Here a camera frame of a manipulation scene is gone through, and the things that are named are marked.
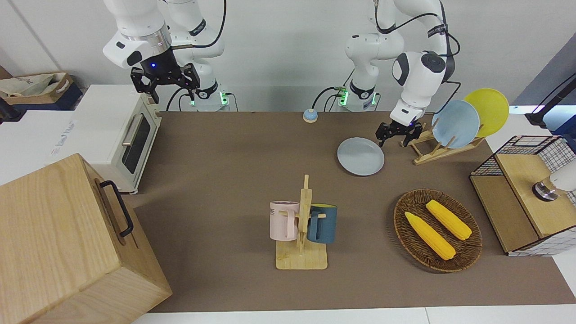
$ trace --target corn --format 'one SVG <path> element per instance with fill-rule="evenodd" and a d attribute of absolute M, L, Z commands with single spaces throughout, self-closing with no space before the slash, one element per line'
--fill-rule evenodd
<path fill-rule="evenodd" d="M 449 211 L 441 203 L 432 199 L 426 204 L 426 208 L 436 219 L 444 225 L 459 240 L 465 240 L 470 237 L 472 230 L 463 221 Z"/>
<path fill-rule="evenodd" d="M 410 226 L 416 231 L 428 246 L 436 252 L 444 261 L 452 259 L 456 255 L 456 250 L 448 243 L 434 228 L 430 227 L 422 218 L 405 212 L 406 219 Z"/>

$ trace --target dark blue mug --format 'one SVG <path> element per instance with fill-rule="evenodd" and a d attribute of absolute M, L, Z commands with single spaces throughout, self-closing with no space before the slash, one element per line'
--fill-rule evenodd
<path fill-rule="evenodd" d="M 306 236 L 309 241 L 323 244 L 334 242 L 337 209 L 336 206 L 329 204 L 311 204 L 310 222 Z"/>

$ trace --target wooden crate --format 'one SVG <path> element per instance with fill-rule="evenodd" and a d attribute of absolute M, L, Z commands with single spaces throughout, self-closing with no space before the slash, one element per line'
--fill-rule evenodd
<path fill-rule="evenodd" d="M 131 323 L 172 294 L 102 181 L 73 155 L 0 186 L 0 323 Z"/>

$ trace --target brown tabletop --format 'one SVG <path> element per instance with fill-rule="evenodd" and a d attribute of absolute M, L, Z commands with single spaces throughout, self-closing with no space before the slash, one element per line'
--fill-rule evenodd
<path fill-rule="evenodd" d="M 468 179 L 491 154 L 486 143 L 414 166 L 397 137 L 384 145 L 379 173 L 340 166 L 338 145 L 376 140 L 388 115 L 320 114 L 307 124 L 299 112 L 163 114 L 140 193 L 126 197 L 174 292 L 152 311 L 575 303 L 552 258 L 503 253 Z M 313 202 L 338 206 L 336 242 L 326 270 L 276 270 L 269 202 L 297 201 L 304 174 Z M 430 273 L 399 244 L 394 205 L 418 188 L 443 191 L 474 215 L 484 249 L 471 268 Z"/>

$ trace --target mug handle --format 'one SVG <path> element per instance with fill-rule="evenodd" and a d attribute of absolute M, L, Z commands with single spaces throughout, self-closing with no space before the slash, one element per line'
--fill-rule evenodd
<path fill-rule="evenodd" d="M 310 233 L 311 238 L 318 239 L 318 215 L 320 212 L 314 211 L 310 215 L 310 226 L 308 227 L 308 231 Z"/>
<path fill-rule="evenodd" d="M 295 235 L 294 223 L 296 222 L 296 214 L 292 209 L 288 210 L 288 224 L 286 225 L 286 237 L 291 238 Z"/>

